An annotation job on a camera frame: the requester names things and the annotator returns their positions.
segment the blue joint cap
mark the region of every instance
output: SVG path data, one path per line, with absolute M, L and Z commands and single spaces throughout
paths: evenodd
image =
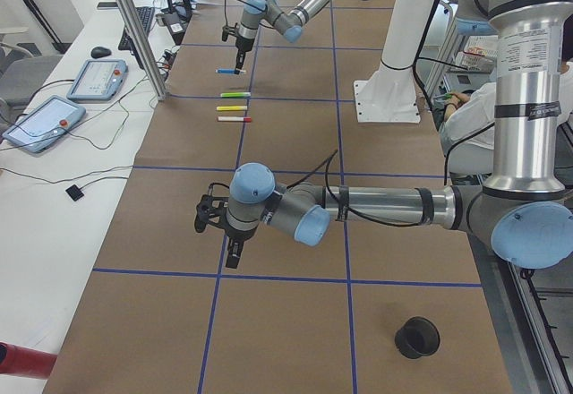
M 258 15 L 267 9 L 267 0 L 246 0 L 246 2 L 248 4 L 244 6 L 244 11 L 251 15 Z
M 513 209 L 492 232 L 492 249 L 524 269 L 544 269 L 573 252 L 573 215 L 554 201 Z
M 283 38 L 288 40 L 290 43 L 295 43 L 303 35 L 303 28 L 300 25 L 295 25 L 285 31 Z
M 488 21 L 456 18 L 456 27 L 458 28 L 458 33 L 464 36 L 491 36 L 497 34 L 497 31 Z
M 330 215 L 318 204 L 310 208 L 301 218 L 295 230 L 296 242 L 316 246 L 326 233 L 330 223 Z
M 229 188 L 231 196 L 241 203 L 260 203 L 274 191 L 275 176 L 262 164 L 247 163 L 235 171 Z

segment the black cup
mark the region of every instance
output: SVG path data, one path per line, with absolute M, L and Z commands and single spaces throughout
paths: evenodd
M 440 347 L 440 333 L 431 321 L 415 316 L 397 331 L 394 342 L 406 358 L 416 359 L 434 354 Z

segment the white desk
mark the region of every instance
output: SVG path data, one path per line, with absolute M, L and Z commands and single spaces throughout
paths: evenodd
M 134 0 L 151 5 L 152 0 Z M 73 79 L 95 46 L 109 47 L 109 58 L 122 58 L 129 74 L 118 97 L 145 76 L 134 57 L 118 51 L 124 24 L 118 10 L 94 12 L 79 37 L 47 82 Z M 149 41 L 156 58 L 173 40 L 166 28 L 154 26 Z M 52 94 L 65 96 L 70 85 L 41 91 L 29 109 Z M 44 153 L 33 156 L 23 150 L 0 151 L 0 166 L 50 180 L 81 176 L 115 166 L 130 166 L 146 133 L 154 93 L 143 82 L 122 104 L 130 112 L 125 128 L 108 150 L 96 150 L 83 140 L 65 136 Z M 109 106 L 87 104 L 87 116 Z M 114 106 L 74 133 L 107 145 L 126 113 Z M 3 142 L 0 149 L 10 145 Z M 71 184 L 82 186 L 102 176 L 128 176 L 130 169 L 90 176 L 70 183 L 43 184 L 37 180 L 0 172 L 0 340 L 57 353 L 81 297 L 99 247 L 124 189 L 125 180 L 100 181 L 86 188 L 74 202 L 65 193 Z M 0 375 L 1 393 L 38 394 L 44 381 Z

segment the red cylinder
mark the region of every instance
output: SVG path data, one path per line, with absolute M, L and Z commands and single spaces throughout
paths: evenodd
M 47 379 L 57 355 L 0 342 L 0 373 Z

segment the green marker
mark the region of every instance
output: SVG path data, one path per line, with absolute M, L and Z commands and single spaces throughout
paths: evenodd
M 241 92 L 221 92 L 221 98 L 223 99 L 248 99 L 251 96 L 249 91 Z

